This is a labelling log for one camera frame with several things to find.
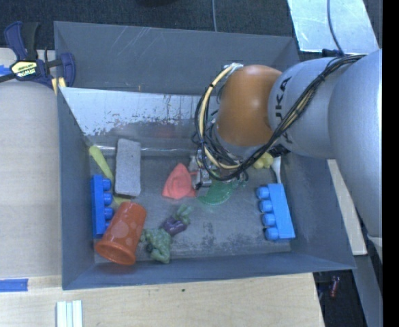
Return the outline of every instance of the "red plastic cup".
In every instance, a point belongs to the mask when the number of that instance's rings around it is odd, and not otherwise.
[[[146,211],[134,202],[123,202],[113,216],[103,238],[95,245],[98,254],[111,262],[133,265]]]

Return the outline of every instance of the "yellow cable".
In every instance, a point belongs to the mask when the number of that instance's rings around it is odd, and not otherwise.
[[[201,105],[201,110],[200,110],[200,114],[199,114],[199,134],[200,134],[200,138],[204,139],[204,115],[206,113],[206,104],[210,98],[210,95],[214,89],[214,87],[216,86],[216,84],[225,76],[227,75],[230,71],[233,70],[233,68],[235,68],[235,64],[231,64],[229,67],[225,68],[221,73],[219,73],[219,75],[213,80],[213,82],[210,84],[210,86],[208,87],[206,94],[204,95],[204,99]],[[212,155],[212,153],[206,148],[204,147],[204,151],[207,155],[207,157],[209,158],[209,160],[216,166],[220,167],[220,168],[224,168],[226,170],[233,170],[234,168],[237,168],[240,166],[240,164],[237,165],[225,165],[224,163],[219,163]]]

